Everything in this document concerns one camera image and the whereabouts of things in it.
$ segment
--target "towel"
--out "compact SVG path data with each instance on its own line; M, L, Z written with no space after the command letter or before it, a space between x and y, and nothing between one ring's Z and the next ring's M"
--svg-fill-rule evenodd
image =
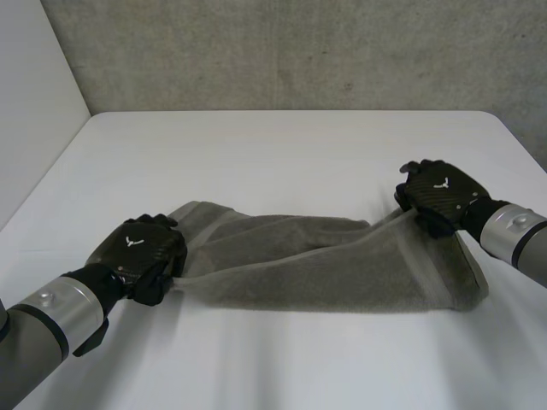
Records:
M468 311L488 295L457 236L433 239L396 211L380 222L249 216L211 202L170 214L188 257L174 290L212 306L322 312Z

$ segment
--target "metal cylinder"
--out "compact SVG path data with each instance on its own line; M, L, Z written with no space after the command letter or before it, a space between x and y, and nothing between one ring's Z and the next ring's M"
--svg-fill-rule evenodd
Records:
M517 267L515 258L518 256L519 243L534 226L545 221L543 216L530 209L514 204L506 205L486 221L480 234L480 245L498 259Z
M524 245L517 265L519 271L547 288L547 227Z
M104 322L95 294L80 281L61 276L32 293L15 308L30 306L45 313L62 331L68 352L77 349Z
M8 310L9 331L0 342L0 410L11 410L62 362L61 348L44 323Z

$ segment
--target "white wall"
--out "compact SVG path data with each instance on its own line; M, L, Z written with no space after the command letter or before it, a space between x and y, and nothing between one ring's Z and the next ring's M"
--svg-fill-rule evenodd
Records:
M0 0L0 229L89 119L39 0Z

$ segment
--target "carbon fiber hand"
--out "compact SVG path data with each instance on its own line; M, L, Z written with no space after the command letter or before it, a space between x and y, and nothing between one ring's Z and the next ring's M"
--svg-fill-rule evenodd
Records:
M162 214L126 220L95 249L86 265L109 267L122 280L127 298L156 305L185 263L185 239L171 229L176 225Z
M417 222L433 237L461 229L469 204L490 197L477 181L444 161L411 161L400 171L408 177L397 186L395 199L405 211L415 208Z

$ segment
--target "gray wall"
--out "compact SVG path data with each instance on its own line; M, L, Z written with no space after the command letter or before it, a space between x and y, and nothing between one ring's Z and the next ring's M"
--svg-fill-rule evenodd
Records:
M545 0L42 3L93 114L477 109L547 167Z

